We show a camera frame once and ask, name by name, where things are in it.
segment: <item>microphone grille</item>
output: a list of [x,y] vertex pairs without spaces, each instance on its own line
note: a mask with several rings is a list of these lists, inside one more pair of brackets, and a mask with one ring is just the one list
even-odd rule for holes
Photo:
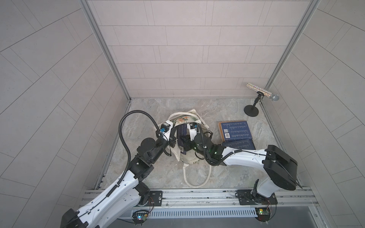
[[278,100],[280,99],[280,96],[279,96],[279,95],[277,95],[277,94],[273,94],[273,95],[271,95],[270,99],[271,99],[272,101],[278,101]]

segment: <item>microphone stand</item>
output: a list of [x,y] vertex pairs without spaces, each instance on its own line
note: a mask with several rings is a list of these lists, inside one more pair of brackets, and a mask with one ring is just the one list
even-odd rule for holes
[[252,116],[255,117],[258,115],[258,109],[255,107],[257,102],[260,100],[261,96],[264,96],[264,94],[260,91],[257,92],[258,96],[255,99],[255,102],[253,103],[253,105],[247,105],[243,111],[246,113],[246,115],[248,116]]

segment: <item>tiled wall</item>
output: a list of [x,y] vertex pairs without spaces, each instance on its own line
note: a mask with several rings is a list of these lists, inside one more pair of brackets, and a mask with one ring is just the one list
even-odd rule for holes
[[309,1],[88,1],[131,97],[252,97]]
[[365,227],[365,1],[322,0],[265,106],[332,228]]
[[127,99],[80,8],[1,1],[1,228],[59,227],[116,135]]

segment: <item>microphone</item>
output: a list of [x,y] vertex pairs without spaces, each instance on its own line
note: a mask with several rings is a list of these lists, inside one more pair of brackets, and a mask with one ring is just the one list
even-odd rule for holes
[[269,92],[269,91],[267,91],[267,90],[264,90],[264,89],[262,89],[262,88],[260,88],[260,87],[258,87],[258,86],[255,86],[255,85],[252,85],[251,83],[247,83],[247,88],[249,88],[249,89],[252,89],[252,90],[254,90],[254,91],[256,91],[256,92],[261,92],[261,93],[263,93],[264,94],[264,96],[266,96],[266,97],[268,97],[268,98],[270,98],[272,101],[278,101],[279,100],[279,98],[280,98],[280,96],[279,95],[277,95],[277,94],[273,94],[273,93],[271,93],[271,92]]

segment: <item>white wall tile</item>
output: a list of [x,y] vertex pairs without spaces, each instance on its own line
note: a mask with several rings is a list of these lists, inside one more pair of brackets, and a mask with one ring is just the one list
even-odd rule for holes
[[330,131],[354,117],[315,75],[310,77],[300,92]]
[[118,108],[117,105],[118,104],[115,104],[112,99],[110,99],[95,127],[95,131],[103,138],[105,138],[107,135],[110,123],[112,122],[115,112]]
[[52,71],[25,91],[0,115],[0,151],[15,157],[67,91]]
[[245,63],[250,63],[253,52],[255,51],[255,48],[256,48],[256,46],[250,46],[249,51],[247,52]]
[[291,53],[282,70],[288,76],[290,81],[297,86],[309,69],[293,53]]
[[5,57],[13,66],[15,66],[31,82],[35,83],[39,76],[21,59],[11,48],[7,48],[0,54]]
[[354,163],[352,163],[315,112],[310,114],[300,126],[330,174],[354,167]]
[[349,203],[352,210],[355,212],[357,219],[360,221],[361,225],[364,226],[364,212],[361,209],[362,203],[365,198],[363,194],[361,194],[361,190],[365,186],[364,177],[359,177],[356,179],[352,179],[349,181],[345,181],[337,184],[338,188],[342,192],[343,196]]
[[140,97],[173,97],[173,90],[163,89],[163,90],[138,90]]
[[114,26],[120,45],[167,45],[164,26]]
[[264,63],[230,63],[226,78],[259,78]]
[[162,63],[201,63],[203,46],[160,46]]
[[206,1],[151,1],[155,25],[204,26]]
[[300,124],[301,122],[303,122],[303,120],[305,120],[310,114],[312,114],[313,109],[312,107],[309,106],[309,108],[307,108],[298,118],[297,121]]
[[256,26],[263,7],[263,1],[216,1],[212,25]]
[[207,1],[207,10],[205,13],[205,26],[212,25],[213,6],[214,6],[214,1]]
[[100,86],[100,81],[94,70],[89,67],[70,91],[64,97],[64,101],[81,115],[92,96]]
[[75,40],[59,20],[14,44],[11,49],[42,76],[74,47]]
[[219,45],[265,45],[271,29],[271,26],[222,26]]
[[0,55],[0,113],[33,83]]
[[78,198],[100,148],[101,144],[94,137],[90,137],[62,194]]
[[37,186],[75,123],[56,107],[1,177]]
[[61,224],[62,215],[70,209],[69,206],[56,204],[51,216],[48,219],[46,228],[52,228],[55,224]]
[[68,152],[67,150],[65,150],[63,148],[61,148],[58,151],[57,156],[62,158],[63,160],[70,162],[73,165],[76,165],[77,161],[78,161],[78,157],[76,157],[75,155],[71,154],[70,152]]
[[302,152],[299,153],[299,156],[301,157],[301,159],[313,154],[314,152],[316,152],[313,148],[313,146],[310,146],[308,148],[306,148],[305,150],[303,150]]
[[362,174],[356,167],[346,169],[342,172],[332,175],[332,179],[335,181],[335,183],[341,183],[344,181],[355,179],[357,177],[362,177]]
[[55,157],[13,227],[44,227],[74,165]]
[[248,89],[247,86],[246,86],[247,83],[251,83],[251,84],[254,84],[258,87],[264,88],[267,81],[268,81],[267,78],[244,78],[243,81],[242,81],[240,89]]
[[295,118],[298,118],[309,107],[305,97],[300,94],[289,78],[285,79],[279,92]]
[[304,30],[304,34],[325,48],[335,37],[343,24],[343,21],[325,12],[316,10]]
[[364,148],[364,139],[362,134],[364,133],[365,126],[361,125],[337,139],[342,148],[346,151],[347,155],[351,158],[363,175],[365,174],[365,165],[363,163],[362,153]]
[[311,145],[306,134],[303,132],[300,125],[291,113],[289,107],[286,107],[280,113],[279,117],[298,152],[302,152]]
[[205,89],[235,89],[238,78],[206,78]]
[[338,42],[340,42],[340,40],[342,39],[342,37],[347,33],[347,31],[351,28],[352,25],[345,23],[340,30],[338,31],[338,33],[335,35],[335,37],[331,40],[331,42],[327,45],[326,50],[331,52],[333,50],[333,48],[335,48],[335,46],[338,44]]
[[107,106],[107,103],[117,86],[118,82],[113,72],[110,71],[110,73],[107,75],[107,77],[99,86],[94,95],[95,98],[99,101],[99,103],[103,106],[103,108]]
[[36,30],[40,30],[42,26],[37,21],[35,16],[32,14],[32,12],[29,10],[27,5],[23,2],[23,0],[12,0],[12,2],[15,4],[15,6],[18,8],[18,10],[23,14],[23,16],[27,19],[27,21],[30,23],[30,25]]
[[264,25],[297,26],[307,6],[307,1],[273,1]]
[[80,157],[100,116],[101,112],[97,109],[93,102],[89,102],[85,111],[82,113],[71,133],[62,145],[62,148],[73,155]]
[[263,26],[268,16],[272,1],[265,1],[264,7],[262,8],[260,19],[258,20],[257,26]]
[[200,78],[165,78],[166,89],[200,89]]
[[314,75],[310,70],[304,75],[304,77],[300,80],[300,82],[298,83],[298,85],[296,86],[296,88],[298,90],[301,90],[301,88],[303,87],[303,85],[305,83],[307,83],[307,81],[309,80],[309,78]]
[[105,141],[96,156],[95,162],[92,165],[91,170],[86,178],[86,181],[84,183],[85,186],[89,186],[89,188],[94,187],[97,178],[100,175],[100,171],[104,165],[105,159],[107,158],[110,148],[113,145],[113,140],[114,137],[112,137],[110,134],[107,134],[107,136],[105,137]]
[[338,127],[336,130],[332,132],[332,135],[338,139],[342,135],[348,133],[349,131],[352,131],[353,129],[357,128],[358,126],[362,125],[360,120],[356,117],[352,118],[351,120],[347,121],[340,127]]
[[185,63],[185,78],[220,78],[222,63]]
[[0,173],[3,174],[5,169],[10,165],[10,163],[14,160],[13,157],[10,157],[6,154],[0,153]]
[[86,16],[82,9],[73,12],[67,17],[69,18],[81,41],[85,40],[92,34],[91,27],[89,25],[89,22],[86,20]]
[[145,78],[178,78],[179,67],[177,63],[146,63],[142,64]]
[[244,63],[249,46],[210,46],[208,63]]
[[102,54],[95,60],[95,65],[103,78],[105,78],[110,72],[110,67],[104,54]]
[[210,89],[179,89],[173,90],[174,97],[210,97]]
[[219,26],[166,26],[168,45],[218,45]]
[[158,78],[127,78],[125,80],[131,90],[161,89]]
[[0,194],[0,204],[7,205],[0,208],[1,227],[12,227],[27,201],[25,198]]
[[331,51],[358,74],[365,76],[365,31],[351,27]]
[[118,63],[156,63],[153,46],[113,46]]
[[278,133],[279,138],[281,139],[282,143],[284,144],[285,150],[294,160],[298,163],[297,173],[304,172],[306,170],[306,167],[304,166],[304,163],[302,162],[297,150],[295,149],[294,144],[292,143],[287,131],[285,130],[285,127],[283,124],[279,125],[279,127],[276,128],[276,131]]
[[122,78],[140,78],[135,63],[117,64],[116,67]]
[[153,25],[155,25],[155,19],[153,17],[151,1],[143,1],[143,2],[145,4],[148,25],[153,26]]
[[148,25],[143,1],[92,1],[101,25]]
[[300,36],[293,53],[319,79],[337,62],[337,58],[305,35]]
[[333,216],[353,213],[318,154],[307,156],[303,162],[324,203],[330,209],[330,214]]
[[35,187],[0,178],[0,194],[30,198]]
[[11,0],[2,1],[0,15],[0,50],[35,32]]
[[265,45],[286,46],[292,37],[296,26],[273,26]]
[[24,2],[43,27],[81,8],[78,2],[72,0],[24,0]]
[[71,89],[96,59],[97,54],[90,40],[87,39],[54,65],[52,71]]
[[81,43],[81,39],[80,39],[80,37],[78,36],[78,34],[77,34],[77,32],[76,32],[75,28],[72,26],[72,24],[71,24],[71,22],[70,22],[70,19],[69,19],[68,17],[64,17],[64,18],[62,18],[61,20],[65,23],[65,25],[66,25],[67,29],[68,29],[68,30],[69,30],[69,32],[71,33],[71,35],[72,35],[73,39],[76,41],[76,43],[77,43],[77,44]]
[[338,0],[329,14],[365,30],[364,7],[365,2],[361,0]]
[[285,46],[256,46],[250,63],[277,63]]
[[332,218],[335,221],[336,225],[338,225],[338,226],[360,225],[359,221],[357,220],[357,218],[354,214],[337,215],[337,216],[332,216]]
[[99,26],[99,28],[108,46],[120,45],[113,26]]
[[244,97],[246,89],[212,89],[211,97]]

